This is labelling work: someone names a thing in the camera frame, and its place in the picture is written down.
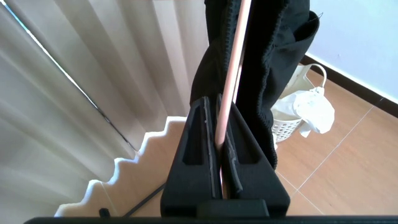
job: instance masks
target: floor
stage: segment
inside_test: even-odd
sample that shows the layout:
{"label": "floor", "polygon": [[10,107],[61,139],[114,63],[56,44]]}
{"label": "floor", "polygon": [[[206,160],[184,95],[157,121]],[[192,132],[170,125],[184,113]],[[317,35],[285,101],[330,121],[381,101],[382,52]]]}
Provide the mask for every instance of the floor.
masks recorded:
{"label": "floor", "polygon": [[[319,84],[313,71],[308,77]],[[288,215],[398,214],[398,119],[338,85],[326,83],[335,123],[326,134],[295,133],[279,144],[277,175],[288,191]],[[138,164],[120,161],[118,181],[97,182],[81,203],[60,207],[65,216],[126,214],[167,178],[184,122],[170,122],[164,137],[148,140]],[[161,193],[135,217],[160,216]]]}

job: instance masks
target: wall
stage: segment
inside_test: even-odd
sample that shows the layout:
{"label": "wall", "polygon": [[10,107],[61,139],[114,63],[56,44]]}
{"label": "wall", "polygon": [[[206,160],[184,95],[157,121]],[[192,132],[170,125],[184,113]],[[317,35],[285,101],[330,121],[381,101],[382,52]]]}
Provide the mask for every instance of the wall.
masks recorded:
{"label": "wall", "polygon": [[307,55],[398,103],[398,1],[311,0],[322,14]]}

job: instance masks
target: black jacket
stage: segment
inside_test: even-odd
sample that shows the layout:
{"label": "black jacket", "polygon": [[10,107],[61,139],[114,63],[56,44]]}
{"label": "black jacket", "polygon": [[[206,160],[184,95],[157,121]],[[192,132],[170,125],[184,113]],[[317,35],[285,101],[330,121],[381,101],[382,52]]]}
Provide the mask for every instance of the black jacket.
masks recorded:
{"label": "black jacket", "polygon": [[[206,0],[210,46],[193,80],[191,102],[222,93],[240,0]],[[318,30],[309,0],[253,0],[236,106],[275,169],[271,106],[289,82]]]}

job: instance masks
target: laundry basket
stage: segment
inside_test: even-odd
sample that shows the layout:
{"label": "laundry basket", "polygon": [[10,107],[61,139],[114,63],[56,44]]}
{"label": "laundry basket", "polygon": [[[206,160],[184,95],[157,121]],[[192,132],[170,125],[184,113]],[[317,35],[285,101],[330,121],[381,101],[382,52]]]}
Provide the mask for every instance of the laundry basket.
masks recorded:
{"label": "laundry basket", "polygon": [[[326,83],[326,71],[321,65],[315,63],[310,65],[299,65],[294,71],[292,78],[286,85],[285,90],[282,92],[279,99],[299,90],[311,90],[315,88],[315,86],[307,78],[307,72],[312,66],[316,66],[321,69],[323,73],[323,82],[321,84],[321,87],[324,88]],[[271,111],[274,116],[272,133],[274,135],[275,142],[281,142],[289,138],[293,134],[293,132],[298,129],[303,123],[302,119],[300,118],[280,113],[276,110],[273,110],[272,108]]]}

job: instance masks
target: curtain fold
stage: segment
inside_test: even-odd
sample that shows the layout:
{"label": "curtain fold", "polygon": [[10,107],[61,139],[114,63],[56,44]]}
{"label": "curtain fold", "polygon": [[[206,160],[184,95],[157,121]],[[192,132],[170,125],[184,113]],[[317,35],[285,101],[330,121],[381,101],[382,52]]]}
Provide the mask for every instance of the curtain fold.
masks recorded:
{"label": "curtain fold", "polygon": [[7,3],[136,150],[187,115],[208,46],[203,1]]}
{"label": "curtain fold", "polygon": [[0,215],[22,223],[79,202],[146,132],[186,116],[208,41],[203,1],[6,3],[48,50],[0,9]]}

